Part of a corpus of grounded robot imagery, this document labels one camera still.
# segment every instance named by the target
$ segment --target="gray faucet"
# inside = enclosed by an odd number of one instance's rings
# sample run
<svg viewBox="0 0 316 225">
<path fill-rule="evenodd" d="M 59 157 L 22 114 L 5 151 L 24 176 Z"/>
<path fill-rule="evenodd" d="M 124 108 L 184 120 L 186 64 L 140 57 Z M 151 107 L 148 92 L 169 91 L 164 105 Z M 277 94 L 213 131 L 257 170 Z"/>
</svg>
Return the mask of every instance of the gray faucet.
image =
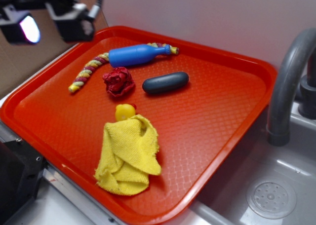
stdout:
<svg viewBox="0 0 316 225">
<path fill-rule="evenodd" d="M 307 64 L 307 75 L 301 78 Z M 295 93 L 300 83 L 303 101 L 299 113 L 316 119 L 316 29 L 302 31 L 292 42 L 285 55 L 274 86 L 269 106 L 268 142 L 283 146 L 290 139 L 290 114 Z"/>
</svg>

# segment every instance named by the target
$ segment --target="sink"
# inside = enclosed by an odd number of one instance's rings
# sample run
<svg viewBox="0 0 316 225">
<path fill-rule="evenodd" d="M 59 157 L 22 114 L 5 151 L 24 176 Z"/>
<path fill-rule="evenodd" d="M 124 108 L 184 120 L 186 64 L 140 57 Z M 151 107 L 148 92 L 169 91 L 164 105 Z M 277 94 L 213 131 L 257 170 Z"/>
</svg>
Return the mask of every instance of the sink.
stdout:
<svg viewBox="0 0 316 225">
<path fill-rule="evenodd" d="M 316 121 L 292 114 L 290 142 L 276 147 L 267 142 L 267 114 L 264 110 L 196 199 L 213 225 L 315 224 Z M 200 208 L 191 207 L 198 214 Z"/>
</svg>

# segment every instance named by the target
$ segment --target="sink drain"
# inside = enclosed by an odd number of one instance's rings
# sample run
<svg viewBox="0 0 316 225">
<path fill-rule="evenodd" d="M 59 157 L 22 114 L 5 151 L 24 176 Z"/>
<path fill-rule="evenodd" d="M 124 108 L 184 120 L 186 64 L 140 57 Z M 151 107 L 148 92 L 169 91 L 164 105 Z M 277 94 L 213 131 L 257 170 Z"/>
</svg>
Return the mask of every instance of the sink drain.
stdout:
<svg viewBox="0 0 316 225">
<path fill-rule="evenodd" d="M 281 219 L 296 205 L 296 194 L 291 185 L 279 178 L 260 178 L 247 191 L 249 207 L 261 217 Z"/>
</svg>

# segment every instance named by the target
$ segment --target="red tray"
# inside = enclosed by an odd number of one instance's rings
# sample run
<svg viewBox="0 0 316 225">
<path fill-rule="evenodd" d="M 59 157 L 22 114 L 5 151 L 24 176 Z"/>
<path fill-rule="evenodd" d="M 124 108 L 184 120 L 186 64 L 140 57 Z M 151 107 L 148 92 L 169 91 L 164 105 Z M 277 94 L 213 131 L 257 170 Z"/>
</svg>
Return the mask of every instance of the red tray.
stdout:
<svg viewBox="0 0 316 225">
<path fill-rule="evenodd" d="M 68 92 L 84 65 L 111 49 L 148 42 L 179 47 L 178 56 L 159 56 L 130 68 L 132 93 L 118 99 L 105 91 L 97 69 L 84 87 Z M 150 77 L 185 71 L 185 87 L 150 96 L 142 83 Z M 187 208 L 268 104 L 274 68 L 249 57 L 127 27 L 99 31 L 50 64 L 14 92 L 0 111 L 2 121 L 55 167 L 122 221 L 136 225 L 165 222 Z M 115 106 L 133 103 L 159 133 L 160 176 L 135 196 L 110 194 L 93 175 L 101 154 L 103 127 L 115 122 Z"/>
</svg>

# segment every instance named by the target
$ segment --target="yellow cloth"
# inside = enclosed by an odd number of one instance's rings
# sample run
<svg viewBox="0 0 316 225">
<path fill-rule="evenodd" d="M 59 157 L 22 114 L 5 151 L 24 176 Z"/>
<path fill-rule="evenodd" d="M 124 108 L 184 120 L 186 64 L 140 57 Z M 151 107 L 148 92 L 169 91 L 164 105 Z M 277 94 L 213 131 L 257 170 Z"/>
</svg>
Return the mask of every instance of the yellow cloth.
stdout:
<svg viewBox="0 0 316 225">
<path fill-rule="evenodd" d="M 160 175 L 156 160 L 158 133 L 149 120 L 135 115 L 106 123 L 99 166 L 94 177 L 101 188 L 120 195 L 135 195 L 149 185 L 148 175 Z"/>
</svg>

